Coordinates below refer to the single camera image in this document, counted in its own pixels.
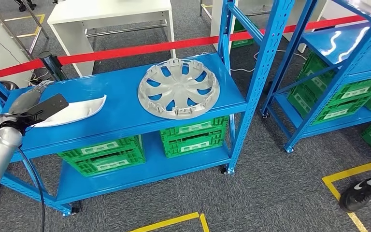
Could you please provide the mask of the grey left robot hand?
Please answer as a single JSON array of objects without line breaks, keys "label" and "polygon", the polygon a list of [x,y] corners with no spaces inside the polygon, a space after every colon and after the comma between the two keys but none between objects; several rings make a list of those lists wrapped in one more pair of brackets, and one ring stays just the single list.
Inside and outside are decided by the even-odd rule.
[{"label": "grey left robot hand", "polygon": [[8,113],[21,115],[24,112],[26,112],[29,108],[37,105],[41,99],[42,93],[52,83],[53,81],[44,80],[37,84],[36,86],[34,86],[33,88],[22,93],[12,103]]}]

